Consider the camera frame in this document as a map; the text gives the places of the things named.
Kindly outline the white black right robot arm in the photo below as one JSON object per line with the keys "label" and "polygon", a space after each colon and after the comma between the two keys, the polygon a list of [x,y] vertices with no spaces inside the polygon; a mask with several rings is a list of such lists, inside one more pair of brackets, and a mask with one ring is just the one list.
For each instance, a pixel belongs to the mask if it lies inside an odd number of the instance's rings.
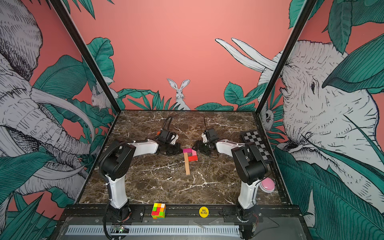
{"label": "white black right robot arm", "polygon": [[256,195],[260,183],[265,178],[267,166],[255,143],[236,143],[227,139],[220,140],[215,129],[202,133],[202,139],[195,141],[193,150],[210,155],[213,151],[233,157],[241,183],[238,197],[237,216],[247,222],[254,215]]}

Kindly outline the red block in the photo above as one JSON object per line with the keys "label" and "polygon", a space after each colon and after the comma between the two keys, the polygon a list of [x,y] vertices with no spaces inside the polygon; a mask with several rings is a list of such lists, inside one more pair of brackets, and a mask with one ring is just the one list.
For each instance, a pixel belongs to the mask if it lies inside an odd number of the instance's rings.
{"label": "red block", "polygon": [[198,156],[189,156],[188,157],[189,162],[195,162],[198,161]]}

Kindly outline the magenta block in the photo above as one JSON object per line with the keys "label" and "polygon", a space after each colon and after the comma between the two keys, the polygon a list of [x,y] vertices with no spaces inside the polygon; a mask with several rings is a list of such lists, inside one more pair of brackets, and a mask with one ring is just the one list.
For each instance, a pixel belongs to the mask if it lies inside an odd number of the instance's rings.
{"label": "magenta block", "polygon": [[193,149],[189,148],[189,149],[183,149],[183,153],[192,153],[193,152]]}

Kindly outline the natural wood block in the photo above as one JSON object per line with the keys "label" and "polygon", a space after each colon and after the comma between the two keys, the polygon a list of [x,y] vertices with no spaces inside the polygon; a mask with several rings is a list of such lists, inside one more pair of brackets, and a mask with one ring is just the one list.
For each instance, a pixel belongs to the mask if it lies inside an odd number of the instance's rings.
{"label": "natural wood block", "polygon": [[189,156],[188,153],[184,153],[185,166],[189,166]]}
{"label": "natural wood block", "polygon": [[186,175],[189,176],[190,175],[190,167],[189,167],[189,164],[185,163],[185,170],[186,170]]}

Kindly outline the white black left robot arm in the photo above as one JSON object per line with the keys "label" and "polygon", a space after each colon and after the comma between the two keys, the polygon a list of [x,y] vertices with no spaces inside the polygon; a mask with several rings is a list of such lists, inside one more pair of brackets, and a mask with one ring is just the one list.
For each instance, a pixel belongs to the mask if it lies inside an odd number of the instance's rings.
{"label": "white black left robot arm", "polygon": [[147,154],[173,156],[182,153],[177,143],[179,136],[170,131],[173,117],[164,121],[161,131],[154,139],[142,141],[123,141],[115,139],[104,152],[99,163],[99,174],[105,180],[108,189],[109,203],[107,212],[123,222],[130,219],[132,211],[126,194],[125,176],[132,159]]}

